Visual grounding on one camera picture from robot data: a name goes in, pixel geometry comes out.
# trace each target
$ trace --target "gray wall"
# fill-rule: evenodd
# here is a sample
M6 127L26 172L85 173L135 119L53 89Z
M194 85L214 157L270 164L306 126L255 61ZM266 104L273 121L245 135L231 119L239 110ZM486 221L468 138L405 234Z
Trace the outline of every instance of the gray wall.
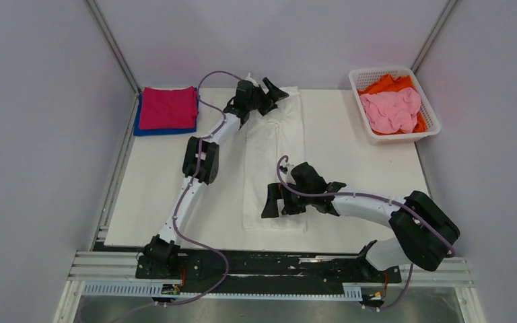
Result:
M196 85L227 69L302 88L350 88L356 67L411 65L445 2L98 0L141 85Z
M0 322L50 322L131 111L83 1L0 0Z
M487 319L517 322L517 1L463 1L418 78L442 123L419 142L433 194Z

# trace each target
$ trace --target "white plastic basket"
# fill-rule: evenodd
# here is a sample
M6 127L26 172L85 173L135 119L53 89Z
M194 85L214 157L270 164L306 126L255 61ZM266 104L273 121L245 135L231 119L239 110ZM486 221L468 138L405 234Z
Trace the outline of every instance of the white plastic basket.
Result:
M411 77L411 81L413 82L413 89L417 91L419 96L421 96L421 115L425 119L425 123L427 124L427 130L423 133L404 133L401 135L376 135L372 128L370 127L370 123L368 118L366 117L366 112L364 111L364 107L361 105L361 101L359 99L359 95L357 94L357 90L366 89L369 85L372 85L376 81L378 81L383 75L391 74L393 78L397 78L400 76ZM425 97L425 93L417 78L413 74L413 72L401 66L395 67L376 67L371 69L354 69L349 72L349 81L351 83L351 87L353 90L353 95L355 96L355 101L357 102L357 107L359 108L359 113L361 115L362 122L364 124L364 128L366 130L366 135L368 136L368 141L372 145L381 145L385 143L406 143L412 141L418 141L421 138L425 138L427 136L437 135L439 131L441 131L441 126L439 121L437 121L437 117L435 113L431 109L431 104Z

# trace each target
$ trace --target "pink cloth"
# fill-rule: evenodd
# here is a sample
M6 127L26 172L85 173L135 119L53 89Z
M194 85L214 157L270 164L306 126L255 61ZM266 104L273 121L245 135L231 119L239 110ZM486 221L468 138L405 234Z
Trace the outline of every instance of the pink cloth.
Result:
M145 88L141 94L139 128L191 129L197 119L197 91L186 89Z
M413 132L421 107L421 97L411 87L399 92L364 94L359 99L374 131L384 134L399 130L404 133Z

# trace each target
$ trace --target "stack of folded clothes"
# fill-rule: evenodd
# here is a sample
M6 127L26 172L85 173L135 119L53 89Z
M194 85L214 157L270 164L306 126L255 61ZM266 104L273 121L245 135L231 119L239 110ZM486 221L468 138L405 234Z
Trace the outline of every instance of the stack of folded clothes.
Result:
M197 130L197 91L145 88L139 96L133 134L136 137L193 133Z

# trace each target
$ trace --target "folded white clothing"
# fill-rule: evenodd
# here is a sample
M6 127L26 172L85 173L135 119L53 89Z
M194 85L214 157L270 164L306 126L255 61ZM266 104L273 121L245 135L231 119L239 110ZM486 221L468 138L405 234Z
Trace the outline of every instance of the folded white clothing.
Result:
M267 202L267 185L278 182L276 167L282 155L298 165L305 160L302 103L297 87L283 87L289 97L278 109L261 116L251 112L246 124L244 156L243 228L254 231L305 232L305 215L261 219Z

